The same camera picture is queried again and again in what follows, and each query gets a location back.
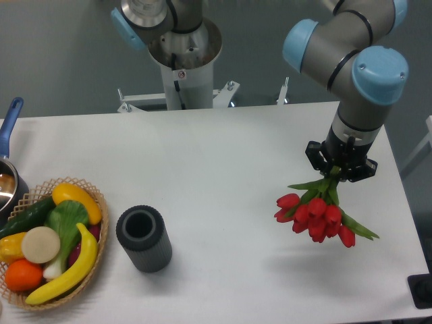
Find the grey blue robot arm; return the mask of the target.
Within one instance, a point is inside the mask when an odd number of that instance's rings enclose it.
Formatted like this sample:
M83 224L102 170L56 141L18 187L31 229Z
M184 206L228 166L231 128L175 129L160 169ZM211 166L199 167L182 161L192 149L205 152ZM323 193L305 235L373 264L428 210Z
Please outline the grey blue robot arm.
M283 58L340 100L323 142L306 156L325 177L357 182L375 175L367 157L408 77L405 58L377 41L401 24L405 1L332 1L326 24L306 19L288 33ZM224 107L228 91L213 92L213 64L221 33L203 16L201 1L120 1L111 21L136 50L147 49L159 65L170 110Z

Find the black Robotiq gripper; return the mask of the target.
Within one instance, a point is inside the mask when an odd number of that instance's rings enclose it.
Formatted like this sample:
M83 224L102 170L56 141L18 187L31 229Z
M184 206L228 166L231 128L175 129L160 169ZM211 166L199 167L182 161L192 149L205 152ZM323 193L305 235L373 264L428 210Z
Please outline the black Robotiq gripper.
M324 142L310 141L306 146L306 156L313 169L322 176L330 176L333 166L341 168L340 182L358 182L376 174L378 163L367 158L372 143L364 144L354 136L337 135L330 128Z

